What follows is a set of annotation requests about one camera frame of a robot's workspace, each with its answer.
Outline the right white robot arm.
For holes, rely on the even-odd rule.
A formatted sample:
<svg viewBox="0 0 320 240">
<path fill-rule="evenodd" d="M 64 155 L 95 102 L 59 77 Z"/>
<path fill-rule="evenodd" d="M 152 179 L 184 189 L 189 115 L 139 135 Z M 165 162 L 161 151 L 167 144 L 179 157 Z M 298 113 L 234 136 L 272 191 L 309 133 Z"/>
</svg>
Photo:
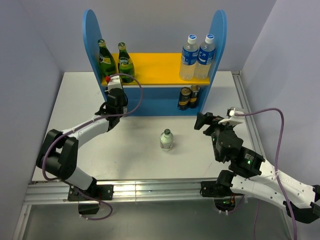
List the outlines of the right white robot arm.
<svg viewBox="0 0 320 240">
<path fill-rule="evenodd" d="M 227 118 L 214 116 L 211 112 L 197 113 L 195 130 L 204 125 L 203 134 L 209 136 L 214 159 L 229 163 L 216 180 L 201 182 L 200 195 L 209 198 L 246 195 L 279 207 L 296 221 L 310 224 L 320 218 L 319 185 L 304 184 L 276 169 L 266 158 L 244 147 L 234 127 L 243 123 L 242 112 L 230 108 Z"/>
</svg>

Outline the green Perrier bottle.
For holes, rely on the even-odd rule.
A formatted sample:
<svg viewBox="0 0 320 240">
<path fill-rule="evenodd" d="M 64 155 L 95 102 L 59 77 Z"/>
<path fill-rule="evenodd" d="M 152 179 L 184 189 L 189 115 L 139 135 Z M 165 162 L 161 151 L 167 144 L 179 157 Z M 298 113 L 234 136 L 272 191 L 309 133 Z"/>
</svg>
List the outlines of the green Perrier bottle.
<svg viewBox="0 0 320 240">
<path fill-rule="evenodd" d="M 123 83 L 132 83 L 133 79 L 130 76 L 135 76 L 135 67 L 133 61 L 127 52 L 127 46 L 124 42 L 118 43 L 119 55 L 118 55 L 118 72 L 121 75 L 120 78 Z"/>
<path fill-rule="evenodd" d="M 99 68 L 102 76 L 105 78 L 117 73 L 116 62 L 110 51 L 107 49 L 104 39 L 97 41 L 99 46 Z"/>
</svg>

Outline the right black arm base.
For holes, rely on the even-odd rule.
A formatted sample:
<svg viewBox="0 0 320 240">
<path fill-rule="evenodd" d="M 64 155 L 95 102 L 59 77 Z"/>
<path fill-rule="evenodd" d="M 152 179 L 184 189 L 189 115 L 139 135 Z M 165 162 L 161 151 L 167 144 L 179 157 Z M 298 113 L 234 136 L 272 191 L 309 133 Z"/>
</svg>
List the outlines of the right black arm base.
<svg viewBox="0 0 320 240">
<path fill-rule="evenodd" d="M 220 215 L 228 216 L 245 203 L 245 196 L 233 193 L 229 188 L 217 184 L 216 180 L 200 182 L 199 194 L 203 198 L 213 199 L 213 209 Z"/>
</svg>

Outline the Pocari Sweat bottle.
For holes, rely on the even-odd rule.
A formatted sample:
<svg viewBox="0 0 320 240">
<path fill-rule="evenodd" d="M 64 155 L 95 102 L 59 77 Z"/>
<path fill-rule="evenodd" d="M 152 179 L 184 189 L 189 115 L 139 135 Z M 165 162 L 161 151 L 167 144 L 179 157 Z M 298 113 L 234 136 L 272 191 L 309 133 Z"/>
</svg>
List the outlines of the Pocari Sweat bottle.
<svg viewBox="0 0 320 240">
<path fill-rule="evenodd" d="M 199 46 L 194 70 L 194 77 L 198 80 L 205 80 L 208 77 L 216 50 L 214 39 L 215 36 L 213 34 L 207 34 L 204 42 Z"/>
<path fill-rule="evenodd" d="M 194 77 L 199 46 L 197 36 L 190 34 L 187 42 L 182 47 L 179 77 L 184 81 L 190 81 Z"/>
</svg>

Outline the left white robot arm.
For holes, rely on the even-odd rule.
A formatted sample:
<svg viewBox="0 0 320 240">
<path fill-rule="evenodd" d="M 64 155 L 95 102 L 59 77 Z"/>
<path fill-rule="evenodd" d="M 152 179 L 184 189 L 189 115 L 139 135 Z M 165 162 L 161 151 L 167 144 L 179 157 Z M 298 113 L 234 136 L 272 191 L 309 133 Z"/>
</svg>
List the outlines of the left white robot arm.
<svg viewBox="0 0 320 240">
<path fill-rule="evenodd" d="M 77 167 L 78 150 L 100 134 L 111 131 L 119 122 L 128 98 L 122 88 L 113 88 L 107 94 L 95 117 L 74 129 L 50 130 L 36 159 L 36 166 L 79 189 L 86 200 L 98 195 L 97 180 Z"/>
</svg>

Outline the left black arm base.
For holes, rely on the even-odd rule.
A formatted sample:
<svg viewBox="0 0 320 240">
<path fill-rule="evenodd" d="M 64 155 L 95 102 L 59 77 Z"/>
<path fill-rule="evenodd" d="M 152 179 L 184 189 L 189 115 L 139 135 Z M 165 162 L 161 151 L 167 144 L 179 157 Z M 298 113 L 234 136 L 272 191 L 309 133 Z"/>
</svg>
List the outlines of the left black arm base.
<svg viewBox="0 0 320 240">
<path fill-rule="evenodd" d="M 75 186 L 69 188 L 67 201 L 78 203 L 78 213 L 88 220 L 97 221 L 108 218 L 113 213 L 113 207 L 109 201 L 113 199 L 114 186 L 112 184 L 96 184 L 87 190 L 81 190 Z M 96 217 L 101 207 L 108 207 L 109 213 L 104 217 Z"/>
</svg>

